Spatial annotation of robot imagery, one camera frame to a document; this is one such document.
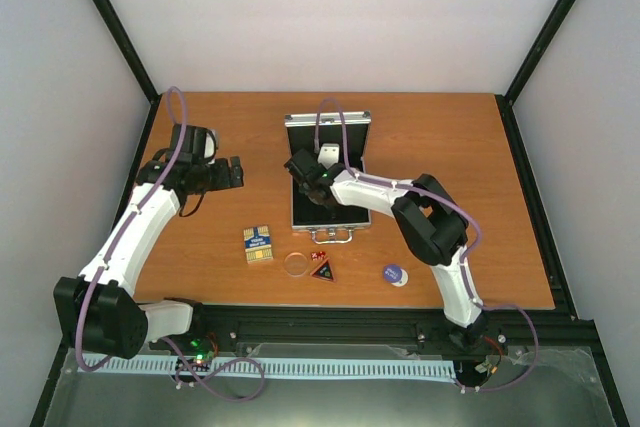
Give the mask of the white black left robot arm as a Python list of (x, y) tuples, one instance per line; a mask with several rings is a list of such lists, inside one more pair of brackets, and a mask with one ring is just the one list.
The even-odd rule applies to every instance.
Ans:
[(139, 171), (129, 204), (95, 257), (53, 291), (64, 340), (77, 355), (131, 359), (141, 348), (173, 336), (186, 349), (201, 347), (208, 325), (200, 303), (167, 298), (138, 304), (135, 289), (156, 241), (174, 217), (187, 217), (192, 197), (243, 186), (239, 158), (220, 158), (215, 131), (176, 124), (168, 147)]

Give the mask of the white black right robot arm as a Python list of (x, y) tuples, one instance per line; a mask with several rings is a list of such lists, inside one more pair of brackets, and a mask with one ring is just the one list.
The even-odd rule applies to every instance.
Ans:
[(296, 152), (284, 168), (301, 193), (317, 205), (364, 208), (393, 218), (409, 251), (431, 268), (450, 324), (451, 342), (469, 348), (480, 341), (487, 316), (468, 257), (481, 234), (476, 234), (473, 243), (467, 236), (470, 226), (479, 226), (435, 177), (424, 174), (416, 180), (395, 180), (343, 163), (326, 167), (306, 150)]

